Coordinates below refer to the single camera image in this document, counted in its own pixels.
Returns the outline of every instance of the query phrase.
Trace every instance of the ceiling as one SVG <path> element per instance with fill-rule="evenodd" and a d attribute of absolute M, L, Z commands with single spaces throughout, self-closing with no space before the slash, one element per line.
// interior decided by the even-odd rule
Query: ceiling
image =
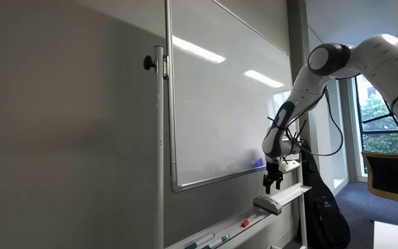
<path fill-rule="evenodd" d="M 305 0 L 308 26 L 324 43 L 357 45 L 386 33 L 398 37 L 398 0 Z"/>

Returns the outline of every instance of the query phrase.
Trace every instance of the tree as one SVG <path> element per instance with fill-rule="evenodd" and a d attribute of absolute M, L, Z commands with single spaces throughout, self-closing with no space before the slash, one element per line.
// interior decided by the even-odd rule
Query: tree
<path fill-rule="evenodd" d="M 371 95 L 366 104 L 360 106 L 362 121 L 377 118 L 388 114 L 388 109 L 383 100 Z M 362 124 L 363 131 L 398 131 L 392 117 L 382 118 L 370 123 Z M 398 133 L 362 134 L 363 150 L 375 153 L 398 153 Z"/>

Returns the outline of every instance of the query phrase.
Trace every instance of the green marker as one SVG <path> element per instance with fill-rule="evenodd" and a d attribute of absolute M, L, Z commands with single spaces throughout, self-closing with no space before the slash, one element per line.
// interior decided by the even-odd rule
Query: green marker
<path fill-rule="evenodd" d="M 212 249 L 215 248 L 216 246 L 219 246 L 221 243 L 229 239 L 229 234 L 226 234 L 224 237 L 221 237 L 220 239 L 217 239 L 213 241 L 211 244 L 209 244 L 206 247 L 202 247 L 202 249 Z"/>
<path fill-rule="evenodd" d="M 214 237 L 215 237 L 215 234 L 214 234 L 214 233 L 209 234 L 209 235 L 206 236 L 205 238 L 202 238 L 202 239 L 196 241 L 195 243 L 193 243 L 193 244 L 191 244 L 191 245 L 185 247 L 185 249 L 195 249 L 196 247 L 202 245 L 203 243 L 206 243 L 206 242 L 212 240 Z"/>

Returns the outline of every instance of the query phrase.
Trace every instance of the whiteboard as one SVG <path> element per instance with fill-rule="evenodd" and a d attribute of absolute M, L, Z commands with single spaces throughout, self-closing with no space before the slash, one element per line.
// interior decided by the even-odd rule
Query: whiteboard
<path fill-rule="evenodd" d="M 264 169 L 267 117 L 292 88 L 288 54 L 219 2 L 171 1 L 168 20 L 173 191 Z"/>

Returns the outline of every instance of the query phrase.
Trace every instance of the chair backrest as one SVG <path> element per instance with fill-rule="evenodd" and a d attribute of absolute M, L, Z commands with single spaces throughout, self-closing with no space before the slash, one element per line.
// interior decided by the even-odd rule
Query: chair backrest
<path fill-rule="evenodd" d="M 398 201 L 398 154 L 362 152 L 371 194 Z"/>

